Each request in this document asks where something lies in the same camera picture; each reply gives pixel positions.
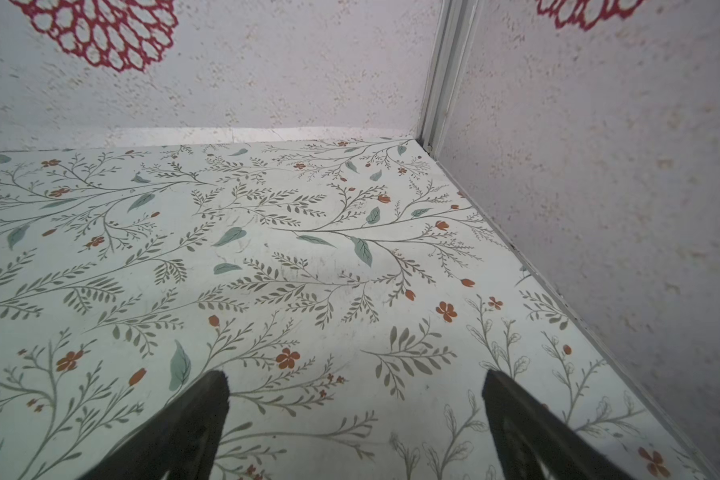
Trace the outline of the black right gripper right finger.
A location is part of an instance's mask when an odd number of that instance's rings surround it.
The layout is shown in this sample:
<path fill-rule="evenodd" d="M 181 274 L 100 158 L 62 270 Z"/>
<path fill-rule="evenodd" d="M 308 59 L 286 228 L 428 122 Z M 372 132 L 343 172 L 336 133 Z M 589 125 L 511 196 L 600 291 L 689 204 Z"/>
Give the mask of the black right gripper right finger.
<path fill-rule="evenodd" d="M 482 398 L 506 479 L 631 478 L 505 373 L 486 374 Z"/>

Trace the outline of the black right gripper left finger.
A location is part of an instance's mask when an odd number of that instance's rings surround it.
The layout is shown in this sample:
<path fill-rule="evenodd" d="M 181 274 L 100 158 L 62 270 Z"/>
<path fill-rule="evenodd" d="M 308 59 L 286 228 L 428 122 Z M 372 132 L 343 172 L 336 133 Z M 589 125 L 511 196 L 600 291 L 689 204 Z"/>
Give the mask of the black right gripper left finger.
<path fill-rule="evenodd" d="M 210 371 L 144 423 L 84 479 L 208 479 L 229 412 L 226 375 Z"/>

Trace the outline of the aluminium corner frame post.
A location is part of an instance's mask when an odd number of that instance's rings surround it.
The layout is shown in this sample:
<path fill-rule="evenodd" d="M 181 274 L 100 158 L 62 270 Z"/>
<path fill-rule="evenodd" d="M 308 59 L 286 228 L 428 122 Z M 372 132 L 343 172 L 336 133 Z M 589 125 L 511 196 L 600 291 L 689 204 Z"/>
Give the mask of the aluminium corner frame post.
<path fill-rule="evenodd" d="M 417 142 L 433 159 L 442 150 L 452 103 L 482 4 L 483 1 L 478 0 L 442 3 L 416 134 Z"/>

